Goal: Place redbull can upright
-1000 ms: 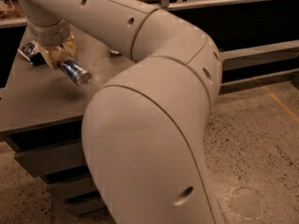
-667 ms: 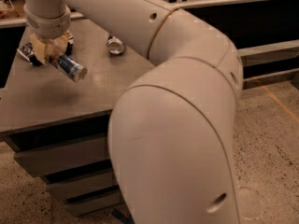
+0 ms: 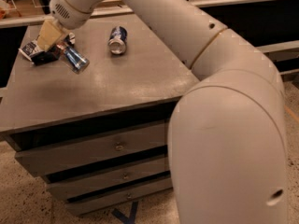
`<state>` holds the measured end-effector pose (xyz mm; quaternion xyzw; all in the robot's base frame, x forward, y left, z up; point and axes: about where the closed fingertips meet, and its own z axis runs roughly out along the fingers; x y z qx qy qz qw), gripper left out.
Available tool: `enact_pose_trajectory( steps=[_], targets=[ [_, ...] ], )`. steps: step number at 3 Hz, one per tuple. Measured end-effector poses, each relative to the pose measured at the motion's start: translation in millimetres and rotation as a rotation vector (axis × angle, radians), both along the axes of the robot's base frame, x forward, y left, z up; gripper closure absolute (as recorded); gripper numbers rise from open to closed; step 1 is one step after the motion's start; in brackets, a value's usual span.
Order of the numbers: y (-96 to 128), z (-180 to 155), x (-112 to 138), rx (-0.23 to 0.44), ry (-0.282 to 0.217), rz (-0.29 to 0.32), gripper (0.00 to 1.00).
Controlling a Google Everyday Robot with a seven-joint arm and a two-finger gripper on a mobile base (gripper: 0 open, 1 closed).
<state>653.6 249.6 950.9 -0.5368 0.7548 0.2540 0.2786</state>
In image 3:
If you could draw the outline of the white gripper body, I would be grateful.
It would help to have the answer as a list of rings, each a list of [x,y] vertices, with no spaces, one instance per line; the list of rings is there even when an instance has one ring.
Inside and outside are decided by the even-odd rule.
[[[90,0],[50,0],[51,15],[66,29],[82,26],[93,12]]]

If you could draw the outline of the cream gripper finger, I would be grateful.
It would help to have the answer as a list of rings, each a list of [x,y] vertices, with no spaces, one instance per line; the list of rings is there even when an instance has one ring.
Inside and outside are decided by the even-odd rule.
[[[57,19],[45,20],[37,37],[37,45],[44,51],[51,49],[57,42],[68,35],[69,30],[64,28]]]

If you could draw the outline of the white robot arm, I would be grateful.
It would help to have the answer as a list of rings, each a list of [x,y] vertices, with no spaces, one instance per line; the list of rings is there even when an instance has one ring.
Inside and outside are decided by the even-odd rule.
[[[50,0],[82,26],[103,0]],[[181,224],[288,224],[284,88],[273,63],[186,0],[122,0],[198,78],[169,123]]]

